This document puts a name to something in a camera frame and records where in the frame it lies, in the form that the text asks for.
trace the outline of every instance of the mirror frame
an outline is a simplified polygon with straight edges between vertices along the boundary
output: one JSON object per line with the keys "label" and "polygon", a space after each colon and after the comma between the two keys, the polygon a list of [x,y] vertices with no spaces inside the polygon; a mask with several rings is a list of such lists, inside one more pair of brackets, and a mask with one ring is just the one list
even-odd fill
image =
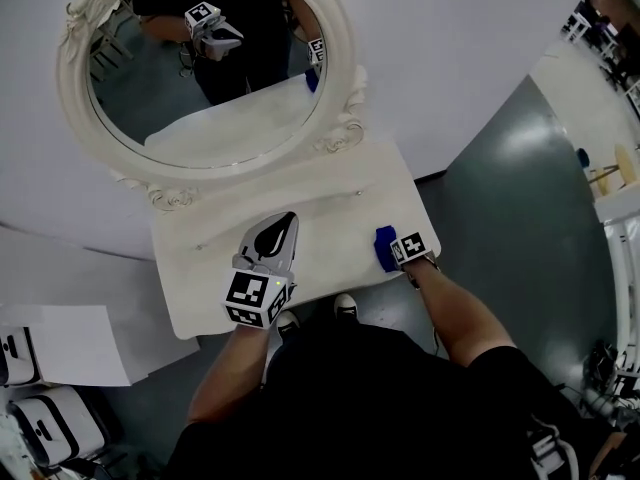
{"label": "mirror frame", "polygon": [[56,81],[62,108],[76,139],[89,154],[124,178],[165,187],[206,188],[224,180],[244,179],[243,175],[258,175],[274,163],[284,163],[299,146],[329,133],[352,94],[356,77],[355,47],[346,12],[339,0],[305,0],[322,28],[327,60],[324,80],[318,87],[322,92],[300,130],[283,138],[282,144],[271,151],[234,165],[188,168],[152,160],[136,151],[144,146],[136,148],[135,141],[114,130],[115,125],[106,126],[103,122],[106,116],[102,113],[101,119],[92,102],[95,95],[89,83],[87,62],[90,41],[99,20],[116,1],[78,0],[67,5],[68,18],[58,48]]}

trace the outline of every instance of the mirror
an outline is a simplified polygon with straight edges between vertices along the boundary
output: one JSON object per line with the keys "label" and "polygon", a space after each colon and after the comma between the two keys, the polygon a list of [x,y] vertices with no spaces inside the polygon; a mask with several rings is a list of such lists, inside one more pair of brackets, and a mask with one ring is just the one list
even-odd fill
{"label": "mirror", "polygon": [[190,168],[288,140],[313,112],[327,62],[303,0],[120,0],[87,57],[94,108],[114,137]]}

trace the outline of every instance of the shoe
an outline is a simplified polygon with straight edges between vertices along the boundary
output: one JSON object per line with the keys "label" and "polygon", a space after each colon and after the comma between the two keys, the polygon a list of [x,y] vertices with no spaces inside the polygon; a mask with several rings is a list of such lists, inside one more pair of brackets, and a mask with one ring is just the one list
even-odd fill
{"label": "shoe", "polygon": [[341,293],[333,302],[333,312],[337,320],[358,321],[358,305],[351,295]]}
{"label": "shoe", "polygon": [[276,328],[278,334],[285,341],[291,337],[292,334],[300,330],[300,320],[291,311],[283,311],[278,315],[276,320]]}

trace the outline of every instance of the blue glove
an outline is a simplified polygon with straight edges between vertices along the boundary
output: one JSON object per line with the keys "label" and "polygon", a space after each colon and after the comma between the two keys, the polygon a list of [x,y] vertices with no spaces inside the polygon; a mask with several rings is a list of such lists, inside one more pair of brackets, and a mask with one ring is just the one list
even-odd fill
{"label": "blue glove", "polygon": [[382,266],[385,272],[395,272],[399,270],[391,252],[391,242],[396,238],[396,230],[393,226],[376,229],[376,241],[373,243],[373,247],[376,250],[380,266]]}

